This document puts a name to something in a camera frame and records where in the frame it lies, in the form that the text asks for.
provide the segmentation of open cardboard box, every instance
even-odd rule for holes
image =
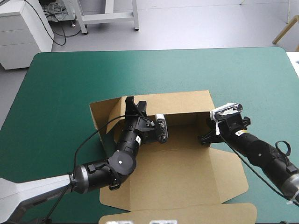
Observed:
[[[90,104],[95,127],[125,114],[126,97]],[[209,129],[206,119],[214,105],[209,91],[175,92],[135,96],[147,101],[147,115],[166,118],[167,143],[142,145],[137,168],[116,191],[103,188],[100,202],[130,212],[104,216],[107,221],[177,220],[178,224],[253,224],[256,208],[250,203],[222,204],[248,190],[239,158],[229,152],[201,145],[198,136]],[[115,139],[123,119],[107,126]]]

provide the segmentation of white label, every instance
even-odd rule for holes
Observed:
[[[134,224],[132,221],[108,221],[106,224]]]
[[[153,220],[149,224],[178,224],[177,220]]]
[[[141,138],[139,137],[139,136],[136,136],[136,139],[135,139],[137,142],[138,142],[138,144],[139,144],[139,146],[141,145]]]
[[[240,130],[240,131],[237,131],[235,134],[236,134],[236,136],[240,136],[244,133],[247,133],[247,131],[246,130]]]

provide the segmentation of green table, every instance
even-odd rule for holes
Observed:
[[[272,144],[290,142],[291,161],[299,165],[299,79],[281,48],[65,52],[35,56],[0,131],[0,176],[22,182],[70,171],[74,150],[94,131],[90,102],[193,90],[210,90],[215,106],[242,103],[249,130]],[[104,156],[94,137],[79,161]],[[249,191],[228,203],[253,203],[258,222],[299,221],[298,208],[244,169]],[[36,206],[25,219],[45,216],[53,203]],[[95,223],[118,212],[101,205],[94,191],[66,195],[52,217]]]

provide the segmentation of gray floor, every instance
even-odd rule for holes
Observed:
[[[90,25],[89,34],[67,39],[65,46],[53,45],[52,51],[105,51],[150,49],[197,49],[272,46],[272,40],[285,26],[286,0],[138,0],[140,31],[133,23]],[[101,12],[103,0],[81,0],[86,14]],[[131,8],[130,0],[115,0],[116,11]],[[299,13],[292,2],[291,16]],[[70,28],[64,23],[67,34]],[[53,25],[57,32],[59,26]],[[299,27],[294,26],[280,41],[280,47],[294,51]],[[27,69],[4,70],[0,67],[0,128],[18,92]]]

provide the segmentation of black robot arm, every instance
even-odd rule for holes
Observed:
[[[106,160],[76,167],[72,180],[74,191],[83,194],[105,186],[109,186],[110,190],[118,189],[135,170],[136,156],[141,144],[167,141],[164,115],[157,114],[156,121],[150,121],[146,115],[146,101],[135,105],[134,97],[127,97],[126,115],[125,126],[113,155]]]
[[[234,151],[247,157],[252,165],[260,167],[286,199],[299,201],[299,170],[288,159],[290,145],[278,141],[274,147],[247,132],[250,118],[242,118],[241,111],[242,105],[236,103],[212,110],[208,122],[212,130],[200,138],[201,143],[227,143]],[[287,153],[279,149],[279,142],[287,145]]]
[[[36,181],[14,183],[0,178],[0,208],[5,208],[0,209],[0,223],[18,224],[27,209],[55,197],[59,197],[58,203],[64,194],[72,191],[84,194],[105,186],[118,189],[135,170],[140,145],[154,141],[165,143],[167,138],[164,115],[156,114],[153,122],[147,117],[145,101],[135,105],[134,97],[127,97],[125,125],[111,157],[75,166],[72,174]]]

